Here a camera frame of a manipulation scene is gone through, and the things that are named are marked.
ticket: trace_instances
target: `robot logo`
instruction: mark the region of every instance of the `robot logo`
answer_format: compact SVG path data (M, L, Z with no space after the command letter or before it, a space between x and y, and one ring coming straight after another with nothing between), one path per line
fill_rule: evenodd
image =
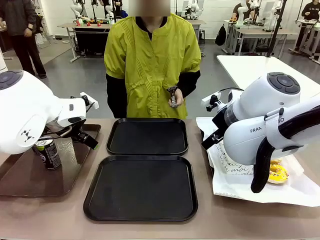
M25 134L25 136L26 136L26 140L24 141L25 143L26 143L29 139L34 139L34 138L35 138L35 137L33 137L33 136L29 136L30 131L31 131L31 129L29 129L29 131L24 130L24 131L21 133L21 136L22 136L23 134Z

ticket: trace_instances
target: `black shoe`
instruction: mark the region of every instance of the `black shoe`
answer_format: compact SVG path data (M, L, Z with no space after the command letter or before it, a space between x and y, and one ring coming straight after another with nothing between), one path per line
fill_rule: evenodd
M46 75L46 74L39 74L39 78L41 78L41 79L46 79L46 78L47 78L47 75Z

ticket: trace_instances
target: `white paper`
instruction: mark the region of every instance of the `white paper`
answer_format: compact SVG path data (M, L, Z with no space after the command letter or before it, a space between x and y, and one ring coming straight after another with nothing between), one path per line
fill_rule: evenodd
M197 117L196 123L204 132L204 138L209 137L217 127L212 117ZM212 180L215 195L243 199L258 203L285 203L307 207L320 206L320 187L304 174L297 159L293 155L282 158L281 164L287 169L289 178L283 184L267 183L260 193L250 189L253 176L250 174L230 174L231 169L241 168L242 165L230 166L228 157L222 157L223 147L212 146L207 150L210 166L214 168Z

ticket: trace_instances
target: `black sweatshirt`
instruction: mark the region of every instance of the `black sweatshirt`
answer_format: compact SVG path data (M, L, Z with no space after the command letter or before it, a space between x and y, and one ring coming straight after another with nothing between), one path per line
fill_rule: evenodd
M164 26L168 18L164 17L160 28ZM145 27L141 17L135 18L139 28L148 33L150 40L152 33ZM196 89L200 71L197 72L181 72L177 87L181 90L182 96L185 98ZM108 105L113 113L114 118L122 119L127 117L127 89L124 79L118 79L106 74L106 93L108 95Z
M0 18L5 21L9 36L24 35L28 24L35 32L36 17L31 0L0 0Z
M312 20L312 19L319 19L319 11L320 11L320 3L317 3L314 5L313 2L308 3L305 5L301 15L306 20Z

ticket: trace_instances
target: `black tray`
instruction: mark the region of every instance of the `black tray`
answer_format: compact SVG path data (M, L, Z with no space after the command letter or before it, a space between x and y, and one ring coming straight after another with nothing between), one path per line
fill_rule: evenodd
M122 118L114 122L106 149L120 155L182 155L186 124L177 118Z
M112 155L83 203L94 221L186 221L198 209L191 164L181 156Z

